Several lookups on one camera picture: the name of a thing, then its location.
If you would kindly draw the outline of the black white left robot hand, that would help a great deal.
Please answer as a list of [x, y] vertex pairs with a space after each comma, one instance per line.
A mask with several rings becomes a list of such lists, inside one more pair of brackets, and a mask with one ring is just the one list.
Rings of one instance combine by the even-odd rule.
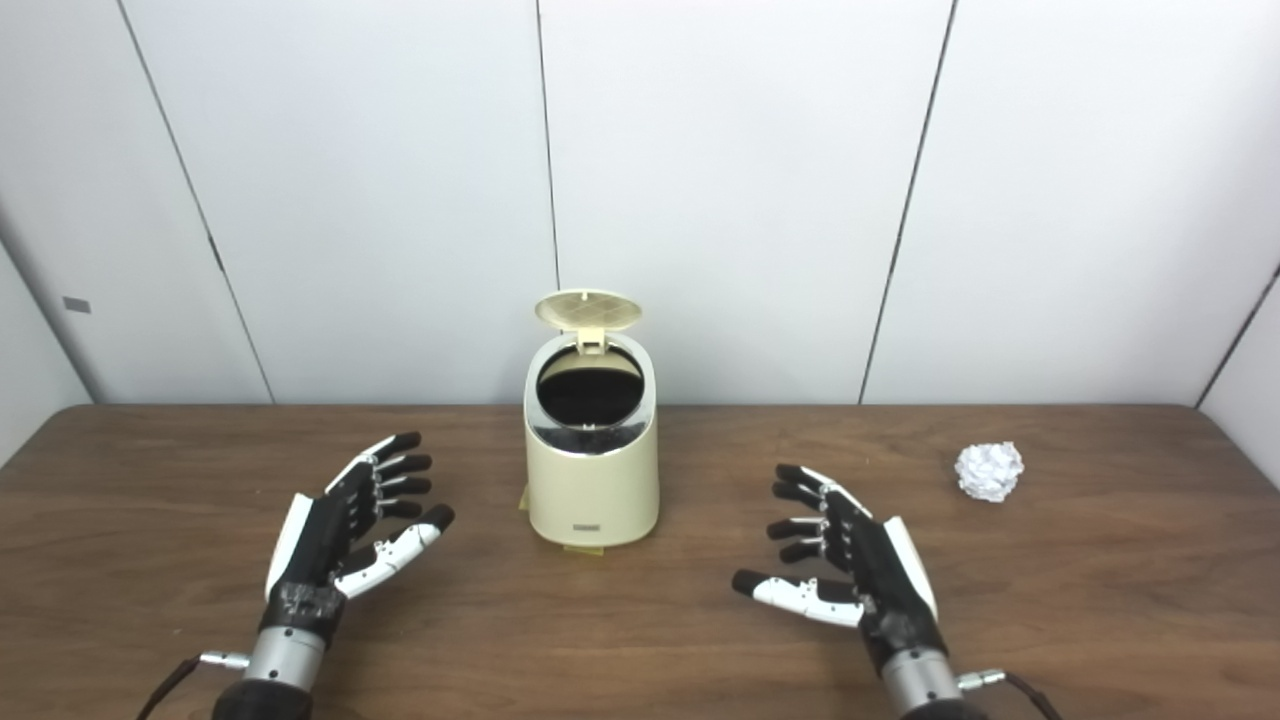
[[302, 630], [325, 644], [349, 600], [388, 582], [434, 544], [456, 518], [419, 497], [431, 466], [416, 430], [357, 452], [320, 495], [291, 501], [264, 589], [260, 629]]

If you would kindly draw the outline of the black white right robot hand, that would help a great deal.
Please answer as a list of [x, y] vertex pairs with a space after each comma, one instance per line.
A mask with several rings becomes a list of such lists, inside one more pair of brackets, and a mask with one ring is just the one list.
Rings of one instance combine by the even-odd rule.
[[732, 588], [758, 603], [859, 630], [878, 673], [900, 653], [947, 657], [936, 597], [902, 519], [876, 518], [837, 480], [810, 468], [780, 464], [774, 475], [774, 497], [815, 511], [813, 518], [786, 518], [767, 527], [771, 539], [790, 542], [780, 550], [780, 561], [819, 559], [844, 577], [831, 580], [740, 569]]

